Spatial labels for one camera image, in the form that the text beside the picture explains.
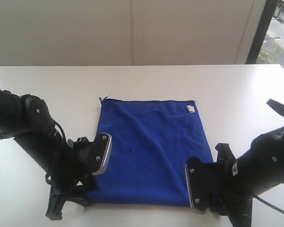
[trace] white table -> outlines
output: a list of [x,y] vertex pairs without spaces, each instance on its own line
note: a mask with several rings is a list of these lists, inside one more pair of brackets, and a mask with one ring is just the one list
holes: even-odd
[[[256,136],[284,126],[284,118],[266,105],[269,98],[284,104],[279,65],[0,67],[0,81],[1,89],[43,98],[71,139],[94,139],[98,97],[108,94],[123,100],[196,100],[214,159],[218,142],[229,143],[238,157]],[[62,221],[50,221],[48,195],[43,170],[13,140],[0,140],[0,227],[231,226],[227,217],[209,211],[109,204],[84,209],[71,202]],[[284,185],[261,197],[284,209]],[[284,227],[284,215],[254,200],[252,226]]]

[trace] wall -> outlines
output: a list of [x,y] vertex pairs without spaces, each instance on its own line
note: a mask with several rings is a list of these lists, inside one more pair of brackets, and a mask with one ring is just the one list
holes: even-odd
[[0,65],[245,63],[265,0],[0,0]]

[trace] warning sticker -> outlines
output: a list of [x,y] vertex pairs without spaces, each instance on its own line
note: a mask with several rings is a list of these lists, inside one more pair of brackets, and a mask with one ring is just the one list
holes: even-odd
[[238,160],[236,160],[232,165],[232,175],[235,176],[238,173]]

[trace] sidewalk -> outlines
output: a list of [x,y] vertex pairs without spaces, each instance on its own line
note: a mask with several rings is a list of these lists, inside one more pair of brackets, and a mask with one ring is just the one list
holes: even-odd
[[284,50],[284,26],[277,20],[272,19],[267,31],[267,34],[271,38],[277,38],[277,44]]

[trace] blue towel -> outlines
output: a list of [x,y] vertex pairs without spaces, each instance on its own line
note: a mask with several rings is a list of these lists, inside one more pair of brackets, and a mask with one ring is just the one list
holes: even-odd
[[112,135],[112,150],[106,172],[96,176],[98,188],[89,193],[97,203],[189,206],[187,159],[213,162],[194,101],[105,98],[101,132]]

